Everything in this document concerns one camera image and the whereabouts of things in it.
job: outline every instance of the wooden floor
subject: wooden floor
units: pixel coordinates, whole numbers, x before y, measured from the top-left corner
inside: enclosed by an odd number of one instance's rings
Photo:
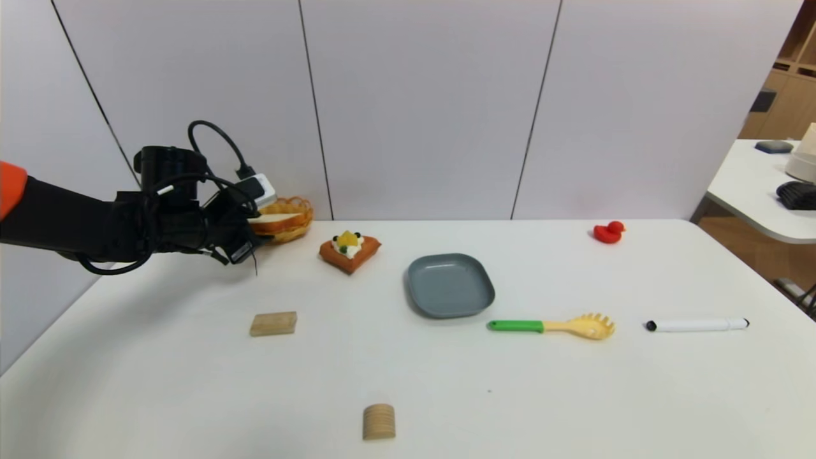
[[[816,283],[816,245],[780,243],[735,216],[706,216],[699,225],[769,282],[789,278],[805,290]]]

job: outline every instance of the green handle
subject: green handle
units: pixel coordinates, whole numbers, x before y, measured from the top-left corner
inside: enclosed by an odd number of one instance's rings
[[[497,332],[544,333],[544,322],[540,320],[491,320],[487,327]]]

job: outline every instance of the gray plate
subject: gray plate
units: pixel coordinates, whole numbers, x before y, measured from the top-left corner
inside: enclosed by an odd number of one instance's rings
[[[485,267],[462,253],[414,260],[408,267],[408,290],[416,306],[437,319],[479,314],[496,298]]]

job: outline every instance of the wooden cylinder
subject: wooden cylinder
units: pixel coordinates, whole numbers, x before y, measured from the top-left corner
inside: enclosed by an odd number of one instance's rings
[[[371,405],[362,413],[362,439],[392,439],[397,436],[394,407],[385,403]]]

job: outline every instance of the red rubber duck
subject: red rubber duck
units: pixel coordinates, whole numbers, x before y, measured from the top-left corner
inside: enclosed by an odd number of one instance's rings
[[[626,231],[626,226],[623,226],[623,223],[619,221],[611,221],[606,226],[595,225],[593,233],[595,234],[595,239],[603,243],[614,244],[621,239],[624,231]]]

